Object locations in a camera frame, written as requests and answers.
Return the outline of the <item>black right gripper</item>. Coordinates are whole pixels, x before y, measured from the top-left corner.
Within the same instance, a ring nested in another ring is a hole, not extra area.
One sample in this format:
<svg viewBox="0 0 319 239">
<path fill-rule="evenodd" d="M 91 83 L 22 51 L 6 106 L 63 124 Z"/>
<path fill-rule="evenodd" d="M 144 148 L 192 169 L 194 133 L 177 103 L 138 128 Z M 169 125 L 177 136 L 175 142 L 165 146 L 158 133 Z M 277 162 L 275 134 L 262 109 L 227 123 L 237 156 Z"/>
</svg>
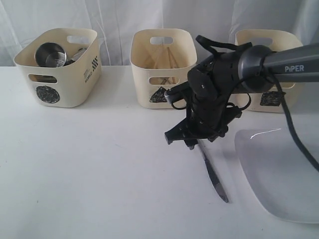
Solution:
<svg viewBox="0 0 319 239">
<path fill-rule="evenodd" d="M 182 140 L 194 149 L 200 139 L 214 141 L 224 137 L 227 125 L 241 116 L 239 107 L 228 108 L 227 104 L 243 81 L 234 76 L 218 78 L 212 71 L 194 67 L 187 74 L 187 82 L 192 95 L 185 101 L 186 117 L 164 135 L 168 144 Z"/>
</svg>

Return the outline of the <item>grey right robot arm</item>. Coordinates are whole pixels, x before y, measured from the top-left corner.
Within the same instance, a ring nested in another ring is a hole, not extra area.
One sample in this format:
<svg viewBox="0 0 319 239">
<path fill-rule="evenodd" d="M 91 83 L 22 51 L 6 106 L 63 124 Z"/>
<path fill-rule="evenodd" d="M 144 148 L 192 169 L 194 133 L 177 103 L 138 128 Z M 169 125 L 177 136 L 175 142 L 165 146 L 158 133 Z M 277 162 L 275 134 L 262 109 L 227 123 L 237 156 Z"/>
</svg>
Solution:
<svg viewBox="0 0 319 239">
<path fill-rule="evenodd" d="M 185 83 L 165 92 L 170 104 L 186 102 L 186 118 L 167 131 L 167 143 L 182 140 L 193 149 L 200 139 L 224 137 L 243 108 L 230 103 L 233 94 L 269 91 L 276 82 L 319 80 L 319 46 L 305 45 L 280 52 L 245 44 L 228 53 L 214 53 L 192 67 Z"/>
</svg>

